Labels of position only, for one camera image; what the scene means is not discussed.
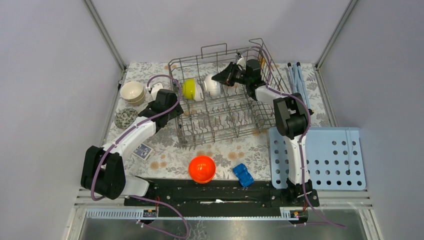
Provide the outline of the pink patterned bowl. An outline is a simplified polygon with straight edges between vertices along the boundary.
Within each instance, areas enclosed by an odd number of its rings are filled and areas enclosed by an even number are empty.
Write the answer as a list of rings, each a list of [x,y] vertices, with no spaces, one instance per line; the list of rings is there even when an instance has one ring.
[[[114,117],[114,124],[117,128],[125,130],[138,117],[138,111],[133,108],[125,108],[120,110]]]

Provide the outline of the beige bowl with leaf pattern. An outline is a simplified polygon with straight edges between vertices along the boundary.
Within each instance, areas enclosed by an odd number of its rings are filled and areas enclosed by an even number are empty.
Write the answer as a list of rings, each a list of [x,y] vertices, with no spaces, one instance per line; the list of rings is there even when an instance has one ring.
[[[131,81],[124,84],[120,89],[120,96],[127,102],[136,102],[145,94],[145,87],[141,82]]]

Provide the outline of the orange bowl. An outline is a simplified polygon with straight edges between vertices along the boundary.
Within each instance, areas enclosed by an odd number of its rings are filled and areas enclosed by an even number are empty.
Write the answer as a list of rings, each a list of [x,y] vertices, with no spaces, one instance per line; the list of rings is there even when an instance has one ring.
[[[212,158],[200,155],[191,160],[188,165],[188,174],[198,184],[209,183],[216,173],[216,164]]]

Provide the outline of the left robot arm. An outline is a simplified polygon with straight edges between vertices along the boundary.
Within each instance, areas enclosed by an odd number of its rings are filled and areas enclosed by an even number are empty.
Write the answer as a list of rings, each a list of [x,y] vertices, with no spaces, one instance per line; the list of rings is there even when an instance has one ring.
[[[184,112],[180,105],[182,96],[181,92],[160,89],[155,100],[149,102],[118,137],[101,147],[92,145],[86,150],[80,185],[90,191],[93,201],[114,200],[128,192],[136,194],[144,206],[154,202],[155,192],[143,186],[145,180],[135,177],[127,181],[123,163],[144,141]]]

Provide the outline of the plain beige bowl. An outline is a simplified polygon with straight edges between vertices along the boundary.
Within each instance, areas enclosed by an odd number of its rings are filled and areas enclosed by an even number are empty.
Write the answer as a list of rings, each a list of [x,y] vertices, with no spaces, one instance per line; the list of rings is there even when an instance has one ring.
[[[129,104],[131,106],[139,106],[141,105],[143,102],[145,101],[145,96],[141,97],[140,99],[136,100],[136,101],[127,101],[125,100],[126,104]]]

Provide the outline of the white ribbed bowl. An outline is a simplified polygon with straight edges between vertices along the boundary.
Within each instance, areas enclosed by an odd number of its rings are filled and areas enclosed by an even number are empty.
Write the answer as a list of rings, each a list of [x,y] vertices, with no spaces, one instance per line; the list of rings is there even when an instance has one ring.
[[[212,79],[213,73],[208,74],[203,80],[204,95],[206,97],[219,97],[221,94],[221,84]]]

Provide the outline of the grey wire dish rack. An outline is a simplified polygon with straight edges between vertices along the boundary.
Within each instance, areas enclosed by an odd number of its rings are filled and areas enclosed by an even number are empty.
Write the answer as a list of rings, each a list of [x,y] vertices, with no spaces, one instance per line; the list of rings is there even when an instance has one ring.
[[[273,107],[253,100],[244,85],[220,86],[220,94],[211,96],[205,91],[207,75],[218,73],[240,53],[245,60],[258,60],[262,80],[269,87],[283,93],[292,92],[285,71],[272,59],[262,38],[249,40],[249,45],[230,49],[226,43],[201,47],[198,55],[171,59],[169,75],[180,84],[194,79],[200,85],[201,100],[181,99],[183,114],[175,119],[178,147],[194,148],[198,145],[232,140],[275,125]]]

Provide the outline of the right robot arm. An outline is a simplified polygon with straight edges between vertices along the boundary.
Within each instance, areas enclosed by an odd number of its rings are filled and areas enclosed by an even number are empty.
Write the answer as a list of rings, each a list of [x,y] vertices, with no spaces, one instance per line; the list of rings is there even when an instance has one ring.
[[[250,98],[273,107],[276,128],[286,143],[289,160],[287,201],[293,206],[301,205],[312,188],[306,164],[306,134],[310,128],[310,111],[300,93],[283,93],[262,78],[262,67],[258,60],[250,59],[245,67],[234,62],[211,80],[232,87],[238,83],[245,86]]]

